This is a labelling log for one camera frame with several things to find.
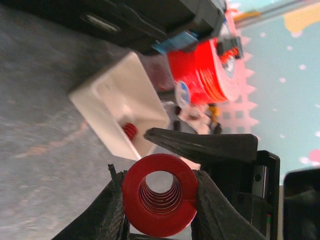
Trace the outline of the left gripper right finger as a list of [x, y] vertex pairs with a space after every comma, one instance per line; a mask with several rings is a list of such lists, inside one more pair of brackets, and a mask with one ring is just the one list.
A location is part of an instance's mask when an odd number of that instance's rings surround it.
[[196, 216], [191, 222], [193, 240], [264, 240], [265, 237], [243, 218], [211, 177], [193, 171], [197, 180]]

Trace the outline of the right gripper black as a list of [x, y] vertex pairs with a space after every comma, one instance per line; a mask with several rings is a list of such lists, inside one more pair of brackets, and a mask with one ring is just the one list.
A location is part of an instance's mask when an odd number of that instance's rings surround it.
[[278, 237], [280, 158], [253, 134], [192, 134], [150, 128], [144, 138], [208, 173], [232, 206], [268, 240]]

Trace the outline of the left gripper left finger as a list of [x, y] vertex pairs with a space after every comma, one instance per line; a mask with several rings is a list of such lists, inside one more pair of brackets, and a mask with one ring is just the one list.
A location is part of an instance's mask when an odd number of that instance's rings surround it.
[[108, 169], [111, 181], [74, 221], [60, 231], [54, 240], [128, 240], [130, 223], [125, 217], [121, 183], [125, 171]]

